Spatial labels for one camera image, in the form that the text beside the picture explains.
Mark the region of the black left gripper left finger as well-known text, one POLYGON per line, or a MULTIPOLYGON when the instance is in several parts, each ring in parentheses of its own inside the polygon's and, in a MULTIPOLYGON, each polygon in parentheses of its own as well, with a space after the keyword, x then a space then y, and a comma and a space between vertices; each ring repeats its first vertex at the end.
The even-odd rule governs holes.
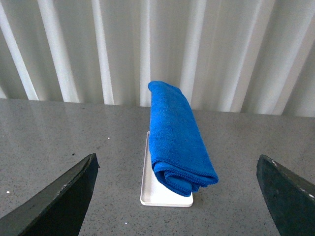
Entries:
POLYGON ((89 154, 54 182, 0 219, 2 236, 77 236, 98 174, 89 154))

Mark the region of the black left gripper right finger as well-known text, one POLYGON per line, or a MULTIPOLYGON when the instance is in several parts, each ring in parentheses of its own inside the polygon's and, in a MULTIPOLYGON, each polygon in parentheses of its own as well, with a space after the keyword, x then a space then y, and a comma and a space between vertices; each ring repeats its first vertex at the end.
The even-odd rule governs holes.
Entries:
POLYGON ((256 177, 280 235, 313 236, 315 185, 263 154, 256 177))

